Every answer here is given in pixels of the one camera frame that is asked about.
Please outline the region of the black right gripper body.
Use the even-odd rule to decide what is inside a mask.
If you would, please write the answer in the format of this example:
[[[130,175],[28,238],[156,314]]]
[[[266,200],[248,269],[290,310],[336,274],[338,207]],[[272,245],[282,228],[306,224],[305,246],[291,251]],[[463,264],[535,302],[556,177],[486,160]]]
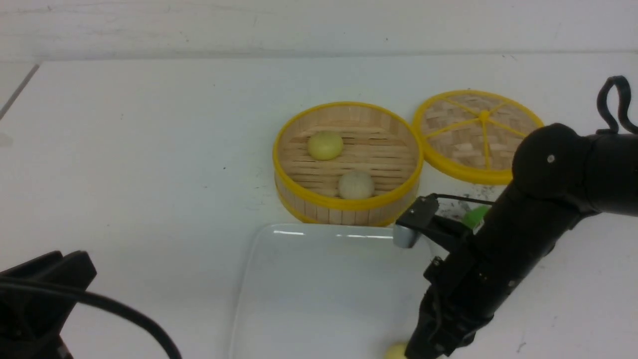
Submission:
[[[470,345],[528,273],[528,248],[512,238],[483,243],[470,236],[445,259],[435,257],[405,356],[437,359]]]

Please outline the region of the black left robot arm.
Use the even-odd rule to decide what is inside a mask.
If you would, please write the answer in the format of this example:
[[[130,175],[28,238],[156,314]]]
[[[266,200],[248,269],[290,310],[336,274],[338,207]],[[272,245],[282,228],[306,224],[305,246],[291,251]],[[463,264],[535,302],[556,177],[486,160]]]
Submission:
[[[97,275],[86,251],[49,252],[2,271],[1,277],[32,280],[86,291]],[[1,291],[2,359],[71,359],[61,338],[75,302],[16,290]]]

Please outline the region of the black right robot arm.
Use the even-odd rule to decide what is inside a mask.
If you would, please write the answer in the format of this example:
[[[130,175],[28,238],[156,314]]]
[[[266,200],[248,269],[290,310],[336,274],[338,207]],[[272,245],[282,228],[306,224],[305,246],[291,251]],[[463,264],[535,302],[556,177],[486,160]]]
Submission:
[[[533,131],[513,157],[513,178],[477,230],[435,215],[439,194],[419,197],[396,221],[447,251],[429,281],[405,349],[408,359],[451,356],[468,346],[505,300],[584,218],[637,215],[635,134],[579,136],[563,124]]]

